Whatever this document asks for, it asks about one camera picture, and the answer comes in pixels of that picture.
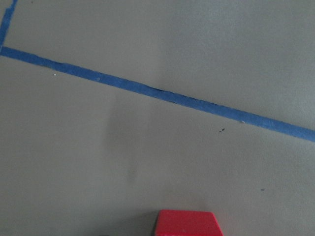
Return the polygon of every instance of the red plastic box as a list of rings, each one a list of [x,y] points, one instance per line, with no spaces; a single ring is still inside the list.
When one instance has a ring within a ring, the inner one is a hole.
[[[212,212],[161,210],[155,236],[223,236]]]

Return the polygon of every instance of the short blue tape segment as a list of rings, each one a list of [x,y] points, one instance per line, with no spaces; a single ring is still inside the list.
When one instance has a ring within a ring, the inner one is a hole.
[[[5,40],[6,33],[8,32],[17,1],[18,0],[13,0],[11,6],[5,10],[5,14],[3,16],[0,26],[0,52]]]
[[[88,80],[96,81],[99,83],[111,85],[117,88],[126,89],[139,94],[147,95],[150,97],[158,98],[164,101],[174,102],[176,104],[201,110],[204,112],[212,113],[225,118],[243,121],[247,124],[256,125],[262,128],[274,130],[294,137],[306,139],[315,142],[315,131],[299,127],[296,125],[288,124],[275,119],[270,119],[255,115],[252,113],[236,110],[230,107],[217,105],[211,102],[198,100],[192,97],[187,97],[178,93],[163,91],[156,89],[138,82],[122,79],[116,76],[103,74],[97,71],[92,71],[79,66],[59,63],[49,59],[41,58],[37,55],[18,51],[15,49],[3,47],[0,55],[8,58],[25,61],[34,65],[41,65],[49,67],[56,71],[66,74],[78,76]]]

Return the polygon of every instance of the blue painter's tape strip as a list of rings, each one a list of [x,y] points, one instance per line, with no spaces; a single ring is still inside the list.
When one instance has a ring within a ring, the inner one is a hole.
[[[237,121],[243,121],[247,124],[256,125],[262,128],[274,130],[287,135],[315,142],[315,130],[306,129],[275,119],[270,119],[252,113],[236,110],[230,107],[217,105],[211,102],[198,100],[178,93],[160,90],[157,88],[147,86],[145,84],[122,79],[112,75],[103,74],[97,71],[92,71],[76,65],[59,63],[49,59],[41,58],[34,54],[18,51],[7,47],[3,47],[2,51],[0,52],[0,55],[28,62],[34,65],[49,67],[51,69],[66,74],[111,85],[117,88],[126,89],[128,91],[136,92],[164,101],[174,102],[182,106],[190,107],[193,109],[208,112],[225,118],[234,119]]]
[[[0,52],[5,40],[6,33],[8,32],[17,1],[18,0],[13,0],[11,6],[5,10],[5,14],[3,16],[2,23],[0,26]]]

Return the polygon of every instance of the blue line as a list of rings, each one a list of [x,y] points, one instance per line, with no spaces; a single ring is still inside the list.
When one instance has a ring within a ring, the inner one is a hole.
[[[157,88],[147,86],[138,82],[122,79],[116,76],[92,71],[76,65],[59,63],[49,59],[41,58],[37,55],[22,52],[19,50],[3,47],[0,55],[28,62],[34,65],[49,67],[56,71],[78,76],[84,79],[96,81],[102,84],[111,85],[117,88],[136,92],[146,96],[154,97],[168,102],[190,107],[196,110],[208,112],[225,118],[243,121],[247,124],[256,125],[262,128],[274,130],[287,135],[315,142],[315,130],[306,129],[300,126],[292,125],[275,119],[262,117],[252,113],[236,110],[230,107],[221,106],[215,103],[198,100],[170,91],[163,91]]]
[[[12,19],[12,16],[13,16],[13,13],[14,13],[17,1],[18,0],[13,0],[11,6],[8,7],[5,10],[5,14],[3,16],[2,23],[1,23],[1,26],[0,26],[0,52],[2,50],[2,46],[3,46],[4,40],[5,40],[5,36],[6,36],[7,32],[8,32],[8,29],[9,29],[9,26],[10,26],[10,22],[11,22],[11,19]]]

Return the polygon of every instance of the red object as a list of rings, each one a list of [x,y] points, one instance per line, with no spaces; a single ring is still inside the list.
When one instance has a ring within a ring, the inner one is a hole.
[[[223,236],[215,215],[206,211],[161,210],[156,236]]]

